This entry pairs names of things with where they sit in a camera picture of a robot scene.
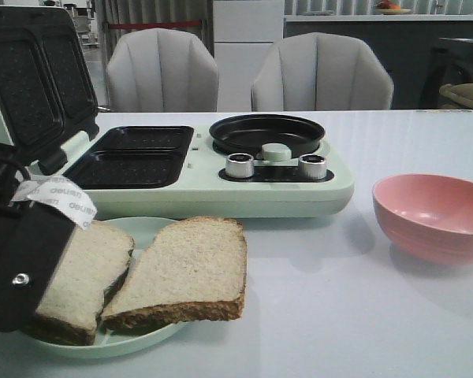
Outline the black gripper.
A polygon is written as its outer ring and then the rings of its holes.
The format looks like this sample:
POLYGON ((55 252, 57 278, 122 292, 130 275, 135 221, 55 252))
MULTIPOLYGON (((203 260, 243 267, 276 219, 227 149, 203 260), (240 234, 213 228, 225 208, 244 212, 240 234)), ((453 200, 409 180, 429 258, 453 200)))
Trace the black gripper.
POLYGON ((11 205, 18 175, 29 177, 15 160, 15 148, 0 143, 0 332, 31 320, 75 228, 50 206, 11 205))

